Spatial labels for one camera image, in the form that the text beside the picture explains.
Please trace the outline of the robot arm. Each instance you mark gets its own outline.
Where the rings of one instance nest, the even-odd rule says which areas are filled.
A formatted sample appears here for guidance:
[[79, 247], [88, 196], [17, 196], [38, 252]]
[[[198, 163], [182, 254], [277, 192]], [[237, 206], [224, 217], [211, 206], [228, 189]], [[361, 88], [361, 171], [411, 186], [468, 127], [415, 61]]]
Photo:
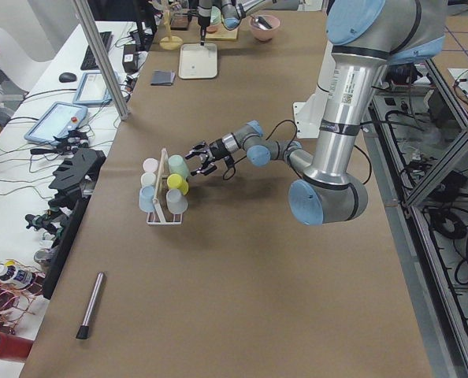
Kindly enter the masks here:
[[252, 14], [263, 9], [273, 9], [280, 7], [281, 9], [296, 10], [297, 6], [291, 7], [292, 1], [277, 1], [277, 0], [253, 0], [253, 1], [212, 1], [198, 0], [196, 7], [196, 16], [200, 27], [201, 46], [206, 42], [206, 30], [210, 26], [211, 13], [214, 6], [217, 6], [221, 12], [221, 23], [227, 30], [234, 30], [240, 26], [241, 21], [251, 16]]
[[243, 150], [256, 166], [286, 162], [299, 174], [288, 192], [294, 217], [303, 224], [349, 221], [368, 203], [364, 184], [347, 172], [373, 87], [390, 65], [438, 55], [444, 45], [446, 1], [335, 1], [327, 12], [326, 35], [335, 67], [321, 119], [316, 150], [295, 141], [269, 141], [255, 120], [190, 151], [198, 173], [211, 174], [217, 161], [232, 168]]

